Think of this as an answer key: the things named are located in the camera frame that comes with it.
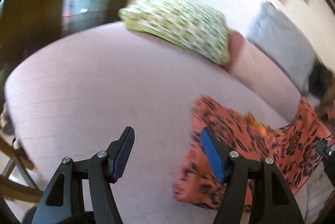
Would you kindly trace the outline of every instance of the metal bolt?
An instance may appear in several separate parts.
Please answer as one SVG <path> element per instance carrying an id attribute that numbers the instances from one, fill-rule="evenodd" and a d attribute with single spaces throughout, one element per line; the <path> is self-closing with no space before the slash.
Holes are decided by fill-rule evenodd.
<path id="1" fill-rule="evenodd" d="M 273 164 L 273 160 L 271 158 L 265 158 L 265 162 L 267 164 Z"/>
<path id="2" fill-rule="evenodd" d="M 239 153 L 237 151 L 231 151 L 229 152 L 229 155 L 233 158 L 237 158 L 239 156 Z"/>
<path id="3" fill-rule="evenodd" d="M 63 164 L 67 164 L 69 161 L 71 161 L 71 158 L 70 158 L 70 157 L 64 157 L 64 158 L 62 159 L 62 163 L 63 163 Z"/>
<path id="4" fill-rule="evenodd" d="M 106 157 L 107 152 L 105 152 L 104 150 L 102 150 L 102 151 L 99 151 L 97 155 L 98 155 L 99 158 L 103 158 L 103 157 Z"/>

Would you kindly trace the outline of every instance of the blue gripper pad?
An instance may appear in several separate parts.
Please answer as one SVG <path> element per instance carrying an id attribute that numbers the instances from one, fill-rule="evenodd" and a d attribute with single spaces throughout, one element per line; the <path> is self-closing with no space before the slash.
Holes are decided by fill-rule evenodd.
<path id="1" fill-rule="evenodd" d="M 205 129 L 201 132 L 201 143 L 208 158 L 214 176 L 221 182 L 224 182 L 223 163 L 212 140 Z"/>

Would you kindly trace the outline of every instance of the green checkered pillow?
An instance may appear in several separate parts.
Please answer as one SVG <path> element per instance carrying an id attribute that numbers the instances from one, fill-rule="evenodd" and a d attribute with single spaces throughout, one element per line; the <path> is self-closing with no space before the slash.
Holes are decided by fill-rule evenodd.
<path id="1" fill-rule="evenodd" d="M 186 0 L 135 0 L 119 10 L 128 29 L 144 31 L 197 52 L 217 64 L 230 60 L 230 30 L 217 9 Z"/>

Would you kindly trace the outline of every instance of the patterned fabric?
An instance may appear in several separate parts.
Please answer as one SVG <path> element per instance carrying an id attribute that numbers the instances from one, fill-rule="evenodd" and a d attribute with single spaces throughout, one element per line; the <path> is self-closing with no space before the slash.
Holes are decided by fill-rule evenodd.
<path id="1" fill-rule="evenodd" d="M 126 27 L 155 34 L 223 65 L 229 28 L 217 9 L 186 0 L 135 0 L 119 10 Z"/>
<path id="2" fill-rule="evenodd" d="M 308 180 L 321 161 L 315 146 L 326 140 L 334 144 L 332 134 L 319 120 L 307 100 L 302 97 L 293 122 L 262 137 L 259 130 L 248 124 L 238 112 L 222 107 L 209 96 L 201 96 L 192 111 L 193 133 L 186 156 L 176 174 L 173 195 L 177 201 L 217 209 L 225 185 L 213 176 L 202 149 L 200 133 L 210 127 L 224 141 L 247 159 L 271 157 L 283 173 L 293 194 Z M 252 182 L 249 181 L 245 208 L 252 203 Z"/>

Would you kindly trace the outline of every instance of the orange floral cloth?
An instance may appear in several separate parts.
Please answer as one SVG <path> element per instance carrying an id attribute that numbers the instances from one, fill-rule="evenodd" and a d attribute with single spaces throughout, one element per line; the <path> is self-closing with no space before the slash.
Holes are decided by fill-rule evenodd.
<path id="1" fill-rule="evenodd" d="M 209 96 L 201 96 L 192 111 L 192 140 L 175 176 L 173 196 L 177 201 L 218 209 L 225 190 L 213 175 L 201 145 L 200 133 L 210 127 L 215 136 L 247 159 L 271 157 L 283 173 L 293 194 L 305 184 L 321 161 L 315 146 L 334 138 L 319 120 L 314 108 L 302 97 L 293 122 L 264 137 L 259 127 L 248 123 L 238 112 L 222 107 Z M 248 183 L 245 208 L 252 203 L 252 182 Z"/>

